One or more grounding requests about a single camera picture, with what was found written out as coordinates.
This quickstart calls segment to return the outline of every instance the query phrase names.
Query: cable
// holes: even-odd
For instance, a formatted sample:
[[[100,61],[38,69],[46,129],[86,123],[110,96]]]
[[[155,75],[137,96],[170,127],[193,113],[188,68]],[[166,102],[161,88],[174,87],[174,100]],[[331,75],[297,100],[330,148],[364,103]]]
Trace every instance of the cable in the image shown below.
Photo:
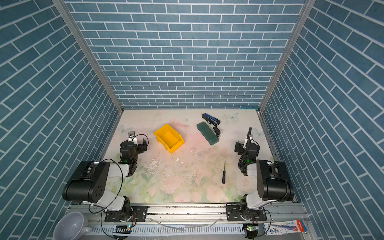
[[[269,228],[271,227],[271,224],[272,224],[272,216],[271,216],[271,213],[269,212],[269,210],[265,210],[265,211],[268,211],[268,213],[269,213],[269,218],[271,219],[270,222],[269,222],[268,229],[267,229],[263,234],[261,234],[260,236],[255,236],[253,239],[255,239],[255,238],[257,238],[257,237],[264,236],[264,235],[269,231]]]
[[[103,228],[103,212],[101,212],[101,214],[100,214],[100,226],[101,226],[101,230],[103,231],[103,233],[104,233],[107,237],[110,237],[110,238],[116,240],[116,238],[109,236],[109,235],[104,231],[104,228]]]
[[[103,231],[103,233],[104,233],[105,235],[107,235],[108,237],[110,237],[110,238],[116,240],[116,238],[109,236],[109,235],[104,231],[104,228],[103,228],[103,211],[104,211],[105,209],[107,209],[107,208],[108,208],[108,207],[109,207],[109,206],[116,200],[116,198],[119,196],[119,193],[120,193],[121,188],[122,188],[122,183],[124,182],[124,176],[123,176],[121,167],[119,166],[119,164],[118,164],[117,162],[115,162],[114,160],[112,160],[112,159],[110,159],[110,158],[104,159],[102,162],[104,162],[105,160],[111,160],[112,162],[114,162],[114,163],[119,167],[120,172],[121,172],[121,185],[120,185],[120,189],[119,189],[118,193],[116,194],[115,198],[112,200],[112,202],[111,202],[110,204],[108,204],[106,207],[103,207],[100,211],[98,211],[98,212],[92,212],[91,209],[90,209],[90,206],[91,206],[90,204],[88,205],[88,210],[89,210],[89,212],[91,212],[91,213],[93,213],[93,214],[96,214],[96,213],[99,213],[99,212],[100,212],[100,226],[101,226],[101,230]]]
[[[256,216],[253,217],[252,224],[255,224],[255,220],[256,220],[256,224],[259,225],[259,223],[257,222],[257,218],[256,218]]]
[[[196,224],[196,225],[188,225],[188,226],[184,226],[184,228],[195,228],[195,227],[205,227],[205,226],[210,226],[212,227],[214,224],[216,224],[222,217],[220,217],[219,219],[217,219],[214,223],[212,224]]]
[[[238,205],[238,206],[240,206],[240,204],[238,204],[237,202],[227,202],[227,204],[226,204],[225,206],[227,206],[228,204],[230,204],[230,205]]]
[[[135,214],[135,225],[132,224],[131,228],[136,226],[136,223],[137,223],[137,214],[135,212],[133,212],[133,213]]]
[[[148,145],[149,145],[149,139],[148,139],[147,135],[145,135],[145,134],[138,134],[138,135],[134,136],[134,137],[132,138],[132,140],[133,140],[135,137],[140,136],[140,135],[144,135],[144,136],[147,138],[147,142],[148,142],[147,146],[148,146]]]
[[[174,229],[174,230],[178,230],[178,231],[185,232],[185,229],[184,229],[184,228],[167,226],[167,225],[164,225],[164,224],[162,224],[162,223],[160,223],[160,222],[158,222],[158,221],[156,221],[156,220],[154,220],[154,219],[152,219],[152,218],[150,218],[150,219],[151,219],[152,221],[154,221],[155,223],[162,225],[163,227],[167,227],[167,228],[170,228],[170,229]]]
[[[253,138],[251,138],[251,141],[253,141],[253,142],[257,143],[257,146],[259,146],[259,147],[260,147],[259,143],[258,143],[258,142],[256,142],[256,141],[255,141]]]
[[[237,166],[239,167],[239,169],[241,169],[242,167],[240,167],[240,163],[242,162],[242,159],[243,157],[248,153],[248,150],[244,150],[243,154],[241,155],[241,157],[239,158],[239,162],[237,164]]]
[[[93,213],[93,214],[97,214],[97,213],[103,211],[104,209],[107,209],[107,208],[108,208],[108,207],[109,207],[109,206],[116,200],[116,198],[119,196],[119,193],[120,193],[120,191],[121,191],[122,183],[124,182],[124,176],[123,176],[123,173],[122,173],[122,170],[121,170],[121,167],[119,166],[119,164],[118,164],[117,162],[115,162],[114,160],[110,159],[110,158],[104,159],[102,162],[104,162],[105,160],[111,160],[112,162],[114,162],[114,163],[119,167],[120,172],[121,172],[121,185],[120,185],[120,189],[119,189],[118,193],[116,194],[116,196],[115,196],[115,198],[112,200],[112,202],[111,202],[110,204],[108,204],[106,207],[102,208],[100,211],[98,211],[98,212],[92,212],[91,209],[90,209],[90,206],[91,206],[91,205],[89,204],[89,206],[88,206],[88,210],[90,211],[90,213]]]
[[[247,162],[246,164],[244,164],[243,166],[240,167],[240,170],[241,170],[241,169],[244,169],[244,168],[246,168],[248,165],[250,165],[250,164],[254,164],[254,163],[256,163],[256,161],[250,161],[250,162]]]

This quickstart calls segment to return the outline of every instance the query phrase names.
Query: black screwdriver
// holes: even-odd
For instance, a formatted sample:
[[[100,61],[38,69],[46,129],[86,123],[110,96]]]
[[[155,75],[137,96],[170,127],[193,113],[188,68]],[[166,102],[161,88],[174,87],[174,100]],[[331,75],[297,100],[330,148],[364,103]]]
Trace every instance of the black screwdriver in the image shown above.
[[[224,161],[224,171],[223,171],[223,184],[225,183],[225,161]]]

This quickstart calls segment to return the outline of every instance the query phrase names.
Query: blue brick wall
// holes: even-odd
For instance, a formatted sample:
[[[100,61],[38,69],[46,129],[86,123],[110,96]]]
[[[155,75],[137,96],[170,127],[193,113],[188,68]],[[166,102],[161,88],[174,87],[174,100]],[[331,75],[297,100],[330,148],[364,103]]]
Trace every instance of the blue brick wall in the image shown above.
[[[66,1],[130,108],[257,108],[304,0]]]
[[[384,239],[383,13],[317,0],[265,108],[322,239]]]
[[[117,110],[51,0],[0,0],[0,239],[45,239]]]

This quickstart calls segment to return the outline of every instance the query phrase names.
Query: floral tablecloth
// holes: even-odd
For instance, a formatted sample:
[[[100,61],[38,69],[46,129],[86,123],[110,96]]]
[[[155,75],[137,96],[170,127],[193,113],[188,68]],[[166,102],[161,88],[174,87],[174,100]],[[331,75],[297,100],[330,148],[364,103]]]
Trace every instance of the floral tablecloth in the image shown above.
[[[202,113],[221,120],[220,140],[213,146],[196,128],[204,121]],[[167,123],[185,140],[173,154],[153,135]],[[255,110],[125,110],[105,158],[118,161],[120,143],[129,131],[145,134],[148,151],[139,154],[133,176],[123,178],[120,195],[129,197],[132,203],[238,201],[257,190],[256,178],[244,176],[238,169],[240,156],[234,152],[235,143],[244,142],[250,126],[261,147],[258,159],[273,161]],[[222,184],[224,161],[226,182]],[[120,184],[121,177],[109,178],[107,188],[116,193]]]

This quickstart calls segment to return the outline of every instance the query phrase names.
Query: aluminum frame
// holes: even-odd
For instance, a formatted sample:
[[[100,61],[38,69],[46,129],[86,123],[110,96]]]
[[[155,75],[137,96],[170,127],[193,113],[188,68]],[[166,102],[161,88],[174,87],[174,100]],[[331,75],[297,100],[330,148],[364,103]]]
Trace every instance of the aluminum frame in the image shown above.
[[[287,63],[288,57],[292,52],[293,47],[295,46],[295,43],[297,39],[299,38],[299,35],[301,33],[301,30],[303,29],[304,23],[306,22],[312,7],[316,0],[306,0],[299,18],[297,19],[297,22],[292,30],[291,36],[288,40],[287,45],[284,48],[284,52],[281,55],[281,59],[279,61],[279,64],[277,65],[275,72],[272,76],[272,79],[266,89],[266,92],[264,94],[264,97],[262,99],[262,102],[260,103],[259,111],[263,112],[265,109],[266,103],[268,102],[269,98],[271,97],[271,94],[273,92],[273,89],[275,88],[277,81],[279,81],[279,77],[281,76],[281,73],[283,72],[283,69],[285,67],[285,64]]]
[[[120,119],[121,119],[121,117],[122,117],[122,113],[123,113],[123,112],[119,113],[119,115],[118,115],[118,117],[117,117],[115,123],[113,124],[112,130],[111,130],[111,132],[109,133],[109,136],[108,136],[108,138],[107,138],[107,141],[105,142],[104,147],[103,147],[103,149],[102,149],[102,151],[101,151],[99,157],[97,158],[97,162],[100,162],[100,161],[102,161],[102,160],[104,159],[105,153],[107,152],[108,147],[109,147],[109,144],[110,144],[111,141],[112,141],[113,135],[114,135],[115,132],[116,132],[116,129],[117,129],[118,125],[119,125],[119,122],[120,122]]]
[[[250,223],[251,221],[228,222],[225,209],[226,203],[187,203],[187,204],[131,204],[132,206],[145,205],[148,206],[146,221],[137,224],[157,224],[152,221],[156,220],[162,224],[212,224],[219,218],[216,224],[224,223]],[[91,211],[100,208],[91,207]],[[304,220],[309,221],[307,212],[302,203],[275,203],[265,207],[269,210],[273,221],[289,221]],[[88,211],[88,204],[72,204],[69,206],[67,213],[81,212],[86,215],[90,225],[100,223],[100,213],[92,214]],[[259,223],[269,222],[269,214],[267,221],[259,221]],[[104,222],[103,226],[115,225],[113,222]]]
[[[76,42],[80,46],[81,50],[83,51],[85,57],[88,59],[89,64],[95,71],[96,75],[99,78],[99,81],[104,86],[105,90],[107,91],[109,97],[112,99],[114,105],[118,109],[119,113],[122,113],[123,107],[120,104],[120,101],[116,97],[113,89],[111,88],[111,85],[109,84],[104,72],[102,71],[99,63],[97,62],[95,56],[92,53],[92,50],[90,49],[88,43],[85,41],[85,38],[83,34],[80,31],[79,26],[76,24],[72,14],[70,13],[67,5],[65,4],[64,0],[52,0],[53,4],[55,5],[57,11],[60,13],[61,17],[63,18],[64,22],[67,24],[67,27],[71,31],[73,37],[75,38]]]

